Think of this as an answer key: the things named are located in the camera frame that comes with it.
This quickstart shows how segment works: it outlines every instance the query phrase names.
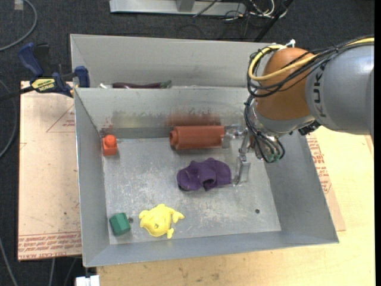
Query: yellow rubber duck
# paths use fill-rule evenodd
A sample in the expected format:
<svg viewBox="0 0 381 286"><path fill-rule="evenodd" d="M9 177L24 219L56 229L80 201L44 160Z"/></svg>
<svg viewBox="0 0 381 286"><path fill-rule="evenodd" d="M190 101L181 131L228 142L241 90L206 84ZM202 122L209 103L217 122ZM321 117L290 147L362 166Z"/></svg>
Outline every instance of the yellow rubber duck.
<svg viewBox="0 0 381 286"><path fill-rule="evenodd" d="M149 234L155 237L167 234L167 238L172 238L174 229L171 223L176 223L179 219L185 218L180 212L177 212L165 204L159 204L151 210L141 211L139 214L140 227L145 228Z"/></svg>

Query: purple plush toy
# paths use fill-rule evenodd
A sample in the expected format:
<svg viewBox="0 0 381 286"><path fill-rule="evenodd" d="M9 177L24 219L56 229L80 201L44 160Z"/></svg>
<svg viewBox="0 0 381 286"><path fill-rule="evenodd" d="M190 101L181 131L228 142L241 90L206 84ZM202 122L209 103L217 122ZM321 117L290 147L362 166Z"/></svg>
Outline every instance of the purple plush toy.
<svg viewBox="0 0 381 286"><path fill-rule="evenodd" d="M206 191L229 184L230 168L226 163L209 158L203 162L191 161L190 165L177 173L177 183L185 191L196 191L202 186Z"/></svg>

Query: blue clamp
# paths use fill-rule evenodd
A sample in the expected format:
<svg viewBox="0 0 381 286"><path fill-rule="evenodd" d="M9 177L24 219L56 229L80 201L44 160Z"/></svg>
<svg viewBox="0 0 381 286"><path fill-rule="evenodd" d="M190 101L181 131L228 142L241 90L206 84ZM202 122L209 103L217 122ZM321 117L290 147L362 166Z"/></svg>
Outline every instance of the blue clamp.
<svg viewBox="0 0 381 286"><path fill-rule="evenodd" d="M41 63L33 53L34 49L34 44L28 43L23 46L17 54L23 66L33 73L33 79L30 81L30 86L35 91L40 93L53 92L66 95L68 97L73 97L73 88L63 80L58 72L53 72L50 74L46 72L46 69L44 71L44 67L49 68L46 64L45 51L43 51L45 66L41 66ZM74 73L71 73L70 76L78 77L80 87L90 87L90 78L85 67L76 67Z"/></svg>

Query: orange cylinder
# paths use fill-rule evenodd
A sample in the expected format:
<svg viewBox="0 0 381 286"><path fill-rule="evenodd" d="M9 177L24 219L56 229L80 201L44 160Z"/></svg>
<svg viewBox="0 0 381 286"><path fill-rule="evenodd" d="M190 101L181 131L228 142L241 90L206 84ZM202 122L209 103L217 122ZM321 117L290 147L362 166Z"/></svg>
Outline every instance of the orange cylinder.
<svg viewBox="0 0 381 286"><path fill-rule="evenodd" d="M224 126L175 126L169 142L176 150L221 147Z"/></svg>

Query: green block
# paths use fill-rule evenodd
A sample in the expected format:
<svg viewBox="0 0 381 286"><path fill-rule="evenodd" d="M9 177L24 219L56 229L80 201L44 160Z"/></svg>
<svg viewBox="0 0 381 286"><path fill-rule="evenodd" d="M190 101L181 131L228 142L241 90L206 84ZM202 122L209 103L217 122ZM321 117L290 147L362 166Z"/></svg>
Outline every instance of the green block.
<svg viewBox="0 0 381 286"><path fill-rule="evenodd" d="M115 214L109 221L115 236L122 235L131 230L129 220L125 213Z"/></svg>

